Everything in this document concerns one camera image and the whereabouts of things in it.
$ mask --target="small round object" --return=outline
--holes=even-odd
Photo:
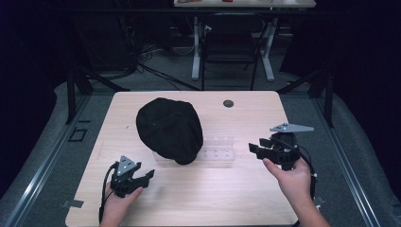
[[[234,106],[234,102],[233,102],[232,100],[227,99],[227,100],[224,100],[224,101],[223,101],[223,105],[224,105],[225,107],[227,107],[227,108],[231,108],[231,107]]]

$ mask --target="cord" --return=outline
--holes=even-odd
[[[112,171],[112,169],[116,169],[118,167],[118,162],[115,162],[113,165],[109,167],[109,170],[107,170],[106,176],[104,177],[103,181],[103,188],[101,190],[101,202],[100,202],[100,207],[99,207],[99,223],[101,223],[101,220],[103,219],[103,212],[104,212],[104,205],[106,204],[106,200],[112,195],[113,191],[107,196],[106,199],[104,199],[104,196],[106,194],[106,184],[107,184],[107,179],[109,178],[109,174]]]
[[[181,85],[183,85],[185,87],[188,87],[188,88],[190,88],[192,90],[195,90],[195,91],[200,91],[201,90],[201,89],[199,89],[197,87],[194,87],[194,86],[192,86],[192,85],[190,85],[188,83],[182,82],[182,81],[180,81],[180,80],[178,80],[178,79],[176,79],[176,78],[174,78],[174,77],[172,77],[172,76],[170,76],[170,75],[168,75],[166,73],[162,73],[162,72],[159,72],[159,71],[157,71],[155,69],[147,67],[143,63],[138,62],[138,65],[141,66],[144,70],[146,70],[146,71],[150,72],[151,74],[155,75],[156,77],[159,77],[159,78],[167,80],[167,82],[169,82],[171,85],[173,85],[177,90],[180,90],[180,89],[175,84],[173,84],[172,82],[179,83],[179,84],[181,84]]]

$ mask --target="black cloth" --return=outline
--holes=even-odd
[[[189,102],[158,97],[139,110],[136,127],[146,146],[180,165],[192,163],[203,145],[201,122]]]

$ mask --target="human hand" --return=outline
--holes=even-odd
[[[291,205],[311,201],[310,170],[307,163],[300,158],[294,163],[293,169],[284,171],[269,159],[263,159],[263,164],[277,179],[283,194]]]
[[[105,198],[109,198],[106,199],[100,227],[119,226],[127,215],[132,203],[138,199],[143,190],[143,187],[138,187],[132,193],[127,195],[126,198],[120,198],[111,190],[110,183],[107,183]]]

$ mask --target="chair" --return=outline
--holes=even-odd
[[[253,90],[263,36],[268,25],[260,14],[216,13],[204,18],[201,26],[201,89],[204,90],[206,63],[253,64]]]

